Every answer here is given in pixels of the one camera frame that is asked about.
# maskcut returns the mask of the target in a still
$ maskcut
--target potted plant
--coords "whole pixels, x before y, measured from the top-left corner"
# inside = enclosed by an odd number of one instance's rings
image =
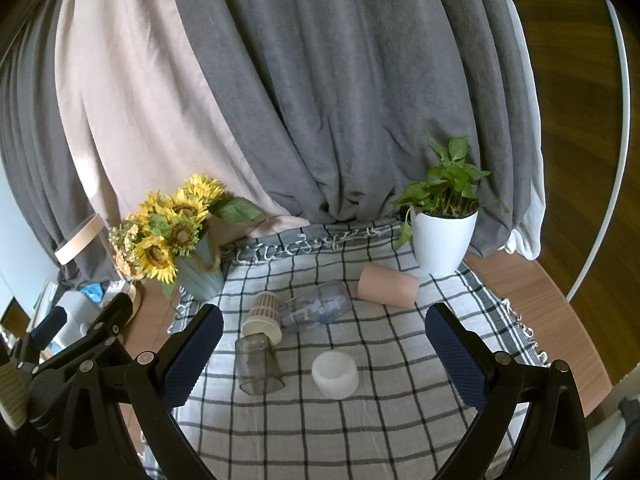
[[[198,300],[222,290],[220,248],[207,221],[252,221],[262,210],[242,197],[231,197],[222,184],[194,174],[173,195],[150,193],[125,221],[109,228],[116,267],[130,280],[178,281]]]
[[[418,265],[445,276],[455,272],[465,256],[482,207],[476,196],[478,181],[490,172],[465,161],[467,137],[451,139],[448,149],[430,136],[429,144],[440,165],[429,168],[424,182],[409,184],[396,200],[409,206],[396,248],[413,238]]]

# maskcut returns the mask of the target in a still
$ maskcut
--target transparent plastic bottle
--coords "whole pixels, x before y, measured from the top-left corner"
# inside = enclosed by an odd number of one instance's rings
[[[285,330],[302,332],[334,322],[352,307],[344,283],[335,280],[287,301],[280,307],[280,318]]]

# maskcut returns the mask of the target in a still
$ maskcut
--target artificial flower bouquet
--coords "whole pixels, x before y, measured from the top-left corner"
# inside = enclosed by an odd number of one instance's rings
[[[245,198],[229,196],[220,181],[196,173],[171,196],[150,193],[138,211],[109,228],[116,267],[132,280],[146,276],[173,283],[174,258],[193,254],[209,214],[239,224],[255,220],[262,210]]]

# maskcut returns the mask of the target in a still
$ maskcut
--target gray curtain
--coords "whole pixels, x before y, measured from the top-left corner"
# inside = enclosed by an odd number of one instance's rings
[[[176,3],[244,156],[292,214],[388,215],[436,164],[427,128],[443,144],[469,136],[471,160],[492,172],[472,247],[489,254],[519,224],[532,125],[505,0]]]
[[[59,243],[94,212],[78,179],[58,112],[54,46],[61,2],[39,3],[0,66],[2,163],[22,214],[56,264],[53,253]],[[114,280],[117,275],[96,238],[60,269],[58,278],[81,286]]]

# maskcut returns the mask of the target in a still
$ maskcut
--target smoky glass cup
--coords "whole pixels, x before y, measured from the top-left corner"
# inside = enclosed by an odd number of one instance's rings
[[[238,385],[248,395],[263,395],[284,387],[280,365],[269,338],[251,334],[236,341]]]

